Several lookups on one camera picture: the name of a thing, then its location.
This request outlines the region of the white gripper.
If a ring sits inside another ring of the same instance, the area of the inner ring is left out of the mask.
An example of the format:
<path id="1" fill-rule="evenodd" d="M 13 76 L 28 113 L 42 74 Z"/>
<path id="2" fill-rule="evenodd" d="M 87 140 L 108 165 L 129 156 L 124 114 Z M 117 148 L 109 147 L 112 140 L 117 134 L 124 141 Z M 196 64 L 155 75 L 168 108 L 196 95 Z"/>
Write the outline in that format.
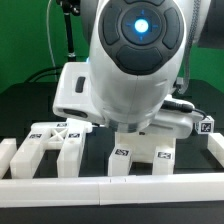
<path id="1" fill-rule="evenodd" d="M 160 72 L 135 76 L 89 63 L 67 63 L 53 112 L 120 133 L 145 132 L 183 139 L 203 116 L 192 103 L 172 97 L 172 84 Z"/>

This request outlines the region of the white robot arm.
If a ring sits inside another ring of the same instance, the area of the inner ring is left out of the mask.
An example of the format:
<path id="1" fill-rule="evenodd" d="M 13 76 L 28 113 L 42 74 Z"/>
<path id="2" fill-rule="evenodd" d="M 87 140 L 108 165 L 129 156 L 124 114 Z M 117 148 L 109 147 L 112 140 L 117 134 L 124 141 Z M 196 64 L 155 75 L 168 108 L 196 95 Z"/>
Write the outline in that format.
<path id="1" fill-rule="evenodd" d="M 89 58 L 64 65 L 54 113 L 118 133 L 188 137 L 200 116 L 172 94 L 187 88 L 178 73 L 210 5 L 211 0 L 81 0 Z"/>

